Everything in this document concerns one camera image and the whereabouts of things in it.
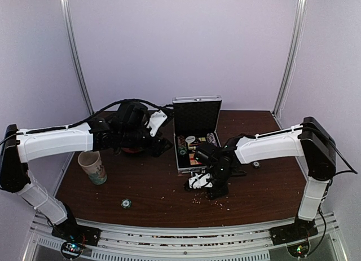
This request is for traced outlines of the aluminium poker case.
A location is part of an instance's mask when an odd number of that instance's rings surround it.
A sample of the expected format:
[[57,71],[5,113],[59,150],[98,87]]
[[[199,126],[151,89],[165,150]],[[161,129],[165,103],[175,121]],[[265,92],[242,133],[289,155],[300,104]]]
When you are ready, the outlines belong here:
[[[189,154],[195,153],[200,144],[208,143],[206,140],[208,133],[213,133],[218,142],[217,147],[221,146],[217,135],[217,125],[222,98],[219,95],[175,97],[172,99],[172,104],[174,108],[173,137],[178,174],[202,172],[205,166],[201,163],[190,165]],[[184,138],[192,135],[196,137],[194,143],[186,143],[187,154],[185,156],[178,154],[177,136],[180,135],[183,135]]]

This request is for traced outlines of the red Texas Hold'em card box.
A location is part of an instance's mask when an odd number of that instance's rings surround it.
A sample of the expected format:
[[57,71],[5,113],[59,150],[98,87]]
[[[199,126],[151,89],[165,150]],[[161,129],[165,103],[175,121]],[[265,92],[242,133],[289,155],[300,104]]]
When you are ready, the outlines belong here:
[[189,159],[190,159],[190,165],[198,165],[199,162],[197,161],[197,159],[195,158],[195,154],[194,153],[190,153],[189,154]]

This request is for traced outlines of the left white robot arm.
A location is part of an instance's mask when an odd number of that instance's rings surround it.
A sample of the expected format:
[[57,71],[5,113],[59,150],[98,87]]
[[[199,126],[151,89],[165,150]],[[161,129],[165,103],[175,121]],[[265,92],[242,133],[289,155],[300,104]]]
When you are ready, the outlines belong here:
[[162,137],[160,128],[173,117],[170,106],[155,106],[139,99],[117,102],[118,110],[108,117],[100,112],[71,125],[42,129],[19,129],[8,125],[1,141],[1,190],[15,193],[58,227],[68,240],[81,236],[81,228],[70,208],[47,193],[47,178],[60,171],[45,171],[60,167],[60,160],[74,152],[100,152],[123,148],[142,149],[158,157],[171,148],[172,143]]

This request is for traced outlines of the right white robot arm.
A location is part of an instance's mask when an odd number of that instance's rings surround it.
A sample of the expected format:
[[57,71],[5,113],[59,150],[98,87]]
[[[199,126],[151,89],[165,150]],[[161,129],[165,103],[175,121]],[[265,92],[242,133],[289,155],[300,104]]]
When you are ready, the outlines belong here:
[[202,143],[195,153],[207,167],[186,182],[190,189],[208,188],[211,197],[222,196],[231,173],[240,165],[256,161],[301,157],[307,166],[307,182],[298,209],[298,220],[289,227],[294,239],[301,239],[311,229],[327,185],[336,174],[336,143],[314,117],[287,129],[265,134],[239,134],[222,147]]

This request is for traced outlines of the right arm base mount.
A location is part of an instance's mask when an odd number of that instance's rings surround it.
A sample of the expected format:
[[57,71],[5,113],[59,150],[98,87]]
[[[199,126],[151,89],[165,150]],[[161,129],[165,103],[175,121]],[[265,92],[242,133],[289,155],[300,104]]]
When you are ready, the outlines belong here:
[[315,222],[295,220],[292,224],[272,227],[270,237],[274,246],[285,244],[294,258],[304,258],[311,250],[310,237],[318,234]]

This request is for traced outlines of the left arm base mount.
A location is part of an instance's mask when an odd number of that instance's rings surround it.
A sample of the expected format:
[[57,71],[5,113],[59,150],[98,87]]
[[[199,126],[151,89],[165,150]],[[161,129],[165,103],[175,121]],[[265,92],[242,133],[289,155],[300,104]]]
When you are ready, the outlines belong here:
[[60,253],[63,257],[69,260],[79,258],[85,251],[88,251],[89,246],[97,246],[101,230],[99,228],[88,227],[85,225],[79,226],[78,235],[66,236],[58,228],[52,228],[52,235],[64,240],[60,246]]

